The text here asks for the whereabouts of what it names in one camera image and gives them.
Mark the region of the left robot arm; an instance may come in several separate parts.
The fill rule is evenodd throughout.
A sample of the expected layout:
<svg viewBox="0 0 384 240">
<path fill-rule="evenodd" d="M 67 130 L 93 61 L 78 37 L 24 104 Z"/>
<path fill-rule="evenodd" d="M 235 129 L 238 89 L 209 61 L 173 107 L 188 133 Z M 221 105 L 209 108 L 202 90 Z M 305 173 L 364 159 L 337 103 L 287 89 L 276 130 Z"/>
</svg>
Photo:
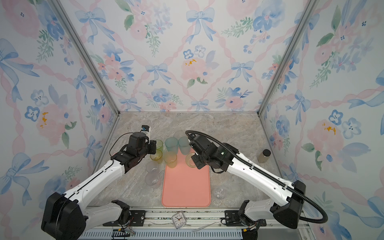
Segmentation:
<svg viewBox="0 0 384 240">
<path fill-rule="evenodd" d="M 137 166 L 146 155 L 156 153 L 156 141 L 150 139 L 150 127 L 130 134 L 124 145 L 98 171 L 85 181 L 66 191 L 50 195 L 44 209 L 41 229 L 56 240 L 77 240 L 83 232 L 105 223 L 128 224 L 130 206 L 120 200 L 90 208 L 90 202 L 112 182 Z"/>
</svg>

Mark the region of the clear textured cup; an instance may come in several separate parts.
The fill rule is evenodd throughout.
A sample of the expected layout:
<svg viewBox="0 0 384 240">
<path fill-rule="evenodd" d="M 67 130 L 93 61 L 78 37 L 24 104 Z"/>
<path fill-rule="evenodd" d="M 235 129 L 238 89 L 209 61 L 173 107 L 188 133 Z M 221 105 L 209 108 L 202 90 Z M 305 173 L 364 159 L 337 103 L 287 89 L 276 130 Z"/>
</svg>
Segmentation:
<svg viewBox="0 0 384 240">
<path fill-rule="evenodd" d="M 189 153 L 188 155 L 186 155 L 186 158 L 185 158 L 186 164 L 190 168 L 196 168 L 196 164 L 192 159 L 192 156 L 194 156 L 194 155 L 195 155 L 194 153 Z"/>
</svg>

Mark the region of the yellow-green textured cup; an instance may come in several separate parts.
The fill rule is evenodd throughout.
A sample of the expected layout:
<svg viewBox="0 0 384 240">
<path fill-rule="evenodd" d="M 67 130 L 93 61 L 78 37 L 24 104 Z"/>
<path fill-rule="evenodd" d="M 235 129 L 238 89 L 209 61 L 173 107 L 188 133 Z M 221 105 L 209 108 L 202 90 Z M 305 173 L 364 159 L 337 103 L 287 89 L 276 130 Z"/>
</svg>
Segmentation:
<svg viewBox="0 0 384 240">
<path fill-rule="evenodd" d="M 177 166 L 177 154 L 175 152 L 165 152 L 163 157 L 167 167 L 175 168 Z"/>
</svg>

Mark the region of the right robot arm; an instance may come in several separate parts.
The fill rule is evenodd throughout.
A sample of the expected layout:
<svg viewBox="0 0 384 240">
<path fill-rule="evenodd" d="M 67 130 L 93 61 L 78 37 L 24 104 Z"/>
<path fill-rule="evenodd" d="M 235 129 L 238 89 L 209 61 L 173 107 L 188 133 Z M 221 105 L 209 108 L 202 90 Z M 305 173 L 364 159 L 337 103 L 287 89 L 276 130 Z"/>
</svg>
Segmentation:
<svg viewBox="0 0 384 240">
<path fill-rule="evenodd" d="M 198 169 L 209 166 L 217 174 L 233 174 L 269 197 L 264 201 L 246 200 L 242 203 L 238 211 L 242 225 L 251 227 L 261 220 L 274 219 L 284 227 L 298 228 L 304 201 L 289 188 L 299 190 L 302 194 L 305 187 L 271 174 L 227 143 L 197 131 L 186 131 L 185 134 L 195 151 L 192 160 Z"/>
</svg>

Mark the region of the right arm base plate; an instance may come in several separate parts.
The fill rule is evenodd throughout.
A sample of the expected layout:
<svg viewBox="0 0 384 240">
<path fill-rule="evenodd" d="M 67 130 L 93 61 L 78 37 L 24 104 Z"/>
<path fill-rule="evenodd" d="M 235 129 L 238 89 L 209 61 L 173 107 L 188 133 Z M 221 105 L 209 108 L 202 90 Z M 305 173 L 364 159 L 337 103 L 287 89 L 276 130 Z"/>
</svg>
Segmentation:
<svg viewBox="0 0 384 240">
<path fill-rule="evenodd" d="M 224 218 L 221 223 L 227 227 L 252 227 L 257 226 L 260 223 L 260 227 L 266 227 L 266 220 L 251 220 L 245 216 L 245 214 L 240 215 L 239 210 L 225 210 Z"/>
</svg>

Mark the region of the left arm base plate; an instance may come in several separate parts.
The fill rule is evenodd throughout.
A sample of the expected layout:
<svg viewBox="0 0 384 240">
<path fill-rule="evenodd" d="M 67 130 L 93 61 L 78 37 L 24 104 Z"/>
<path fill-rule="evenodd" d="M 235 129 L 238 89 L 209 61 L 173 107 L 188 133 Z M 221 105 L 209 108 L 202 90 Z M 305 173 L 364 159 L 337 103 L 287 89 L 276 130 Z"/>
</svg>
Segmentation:
<svg viewBox="0 0 384 240">
<path fill-rule="evenodd" d="M 146 217 L 145 210 L 130 210 L 128 221 L 121 225 L 121 221 L 104 223 L 103 227 L 143 227 Z"/>
</svg>

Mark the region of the tall teal textured cup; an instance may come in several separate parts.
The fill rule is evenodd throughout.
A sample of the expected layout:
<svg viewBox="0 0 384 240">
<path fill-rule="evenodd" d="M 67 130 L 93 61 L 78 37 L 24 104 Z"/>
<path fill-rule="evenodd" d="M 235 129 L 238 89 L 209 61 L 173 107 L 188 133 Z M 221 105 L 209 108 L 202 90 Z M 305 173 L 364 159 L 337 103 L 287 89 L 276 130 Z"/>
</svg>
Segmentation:
<svg viewBox="0 0 384 240">
<path fill-rule="evenodd" d="M 173 152 L 175 154 L 179 151 L 179 140 L 175 137 L 167 138 L 165 141 L 165 145 L 168 152 Z"/>
</svg>

